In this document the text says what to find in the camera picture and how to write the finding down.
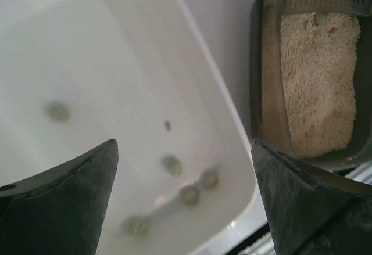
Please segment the dark grey litter box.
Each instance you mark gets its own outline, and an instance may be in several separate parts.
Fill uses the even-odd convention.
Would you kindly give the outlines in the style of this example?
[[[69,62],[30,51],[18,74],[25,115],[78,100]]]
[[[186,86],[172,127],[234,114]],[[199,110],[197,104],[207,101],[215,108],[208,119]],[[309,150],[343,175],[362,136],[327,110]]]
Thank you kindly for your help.
[[[251,137],[328,170],[371,161],[371,0],[255,0]]]

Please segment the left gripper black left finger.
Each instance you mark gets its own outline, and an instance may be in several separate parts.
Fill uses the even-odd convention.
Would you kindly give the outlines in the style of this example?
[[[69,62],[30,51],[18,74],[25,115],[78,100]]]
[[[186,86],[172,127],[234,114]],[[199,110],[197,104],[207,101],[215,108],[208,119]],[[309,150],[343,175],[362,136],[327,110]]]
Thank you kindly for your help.
[[[1,254],[95,254],[119,151],[110,139],[1,187]]]

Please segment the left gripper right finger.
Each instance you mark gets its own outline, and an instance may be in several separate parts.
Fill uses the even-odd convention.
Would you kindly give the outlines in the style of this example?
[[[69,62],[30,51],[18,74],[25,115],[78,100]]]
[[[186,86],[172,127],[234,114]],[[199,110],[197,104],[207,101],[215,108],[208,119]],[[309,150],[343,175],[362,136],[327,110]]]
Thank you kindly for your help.
[[[371,254],[371,185],[252,142],[277,254]]]

